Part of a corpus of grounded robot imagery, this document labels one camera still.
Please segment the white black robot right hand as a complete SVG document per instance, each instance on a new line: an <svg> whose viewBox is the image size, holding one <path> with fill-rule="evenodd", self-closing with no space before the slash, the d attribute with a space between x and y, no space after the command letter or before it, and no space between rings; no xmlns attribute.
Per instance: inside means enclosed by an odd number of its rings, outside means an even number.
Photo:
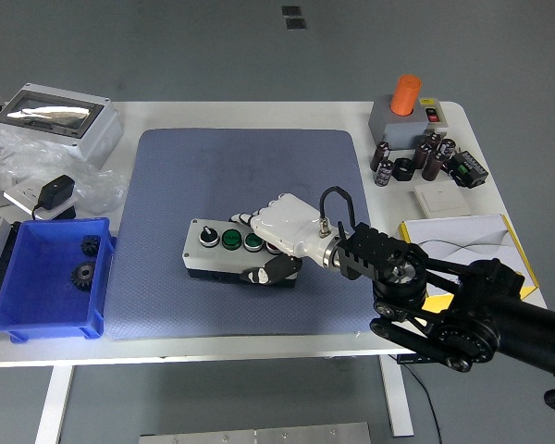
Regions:
<svg viewBox="0 0 555 444"><path fill-rule="evenodd" d="M253 230L266 243L281 251L261 267L244 270L240 279L260 285L273 285L297 274L302 259L308 257L322 268L339 266L337 230L326 216L291 193L284 193L255 215L237 214L230 218Z"/></svg>

